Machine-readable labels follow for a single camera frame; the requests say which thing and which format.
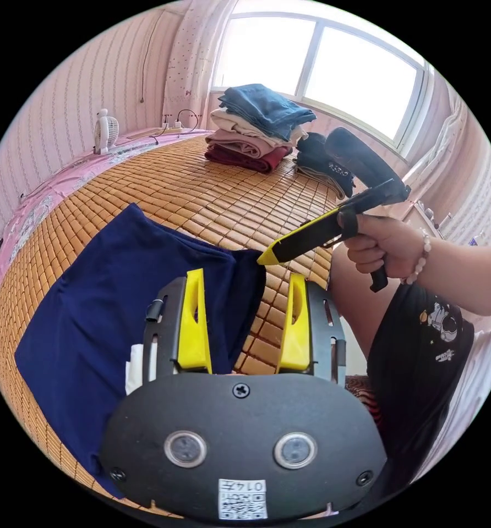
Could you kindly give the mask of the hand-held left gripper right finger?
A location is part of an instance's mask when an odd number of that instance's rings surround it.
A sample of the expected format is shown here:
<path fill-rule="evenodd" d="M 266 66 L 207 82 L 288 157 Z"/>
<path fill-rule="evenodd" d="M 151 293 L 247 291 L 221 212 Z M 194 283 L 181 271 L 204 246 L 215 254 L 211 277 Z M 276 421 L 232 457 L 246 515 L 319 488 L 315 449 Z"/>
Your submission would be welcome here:
<path fill-rule="evenodd" d="M 301 274 L 290 276 L 280 357 L 276 373 L 306 372 L 312 363 L 312 345 L 307 281 Z"/>

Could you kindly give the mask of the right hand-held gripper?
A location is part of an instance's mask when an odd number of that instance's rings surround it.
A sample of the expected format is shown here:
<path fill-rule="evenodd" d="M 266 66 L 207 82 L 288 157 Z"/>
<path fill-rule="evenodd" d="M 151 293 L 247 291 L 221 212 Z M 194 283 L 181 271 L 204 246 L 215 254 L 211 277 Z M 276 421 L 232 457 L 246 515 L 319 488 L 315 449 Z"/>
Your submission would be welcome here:
<path fill-rule="evenodd" d="M 378 206 L 405 202 L 411 188 L 402 181 L 386 182 L 360 192 L 337 208 L 306 221 L 297 229 L 273 241 L 258 257 L 261 266 L 272 266 L 296 259 L 310 250 L 329 249 L 359 234 L 358 216 Z"/>

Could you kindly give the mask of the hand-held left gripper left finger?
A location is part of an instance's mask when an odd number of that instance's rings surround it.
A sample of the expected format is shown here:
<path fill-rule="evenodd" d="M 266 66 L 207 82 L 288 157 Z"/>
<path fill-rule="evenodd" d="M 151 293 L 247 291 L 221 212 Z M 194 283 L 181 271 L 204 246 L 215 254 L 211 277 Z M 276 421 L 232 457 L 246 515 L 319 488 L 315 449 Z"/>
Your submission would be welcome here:
<path fill-rule="evenodd" d="M 187 272 L 179 325 L 177 361 L 184 371 L 202 370 L 212 374 L 204 271 L 201 268 Z"/>

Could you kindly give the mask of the person's right hand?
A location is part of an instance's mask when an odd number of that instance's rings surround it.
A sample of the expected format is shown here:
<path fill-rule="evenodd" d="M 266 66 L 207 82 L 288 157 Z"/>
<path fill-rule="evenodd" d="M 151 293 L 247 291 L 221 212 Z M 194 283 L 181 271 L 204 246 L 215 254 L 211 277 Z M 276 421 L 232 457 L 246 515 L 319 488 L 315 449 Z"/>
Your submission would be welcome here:
<path fill-rule="evenodd" d="M 357 235 L 344 242 L 347 256 L 360 273 L 384 268 L 386 276 L 413 284 L 432 249 L 431 237 L 421 229 L 387 216 L 356 215 Z"/>

